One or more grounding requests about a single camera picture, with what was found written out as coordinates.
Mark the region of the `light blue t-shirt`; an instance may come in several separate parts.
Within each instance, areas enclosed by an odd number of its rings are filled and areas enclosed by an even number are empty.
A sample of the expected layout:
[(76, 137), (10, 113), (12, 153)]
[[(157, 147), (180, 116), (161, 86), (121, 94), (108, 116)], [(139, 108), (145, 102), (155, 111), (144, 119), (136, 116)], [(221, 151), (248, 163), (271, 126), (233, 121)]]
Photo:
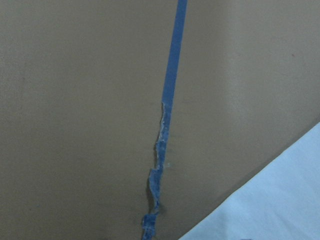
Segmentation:
[(185, 240), (317, 240), (320, 127), (315, 125), (211, 214)]

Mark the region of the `blue tape line lengthwise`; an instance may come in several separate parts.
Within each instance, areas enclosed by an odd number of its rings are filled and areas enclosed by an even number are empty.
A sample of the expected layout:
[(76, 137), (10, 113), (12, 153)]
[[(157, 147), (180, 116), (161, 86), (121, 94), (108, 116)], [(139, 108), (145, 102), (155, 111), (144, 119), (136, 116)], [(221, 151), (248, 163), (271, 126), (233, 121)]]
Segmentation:
[(152, 196), (152, 207), (142, 219), (142, 239), (151, 240), (156, 235), (156, 222), (160, 212), (161, 180), (165, 168), (167, 144), (170, 134), (172, 109), (175, 97), (176, 80), (179, 69), (181, 47), (187, 14), (187, 0), (179, 0), (176, 6), (166, 73), (161, 96), (161, 120), (155, 142), (155, 165), (148, 176), (148, 189)]

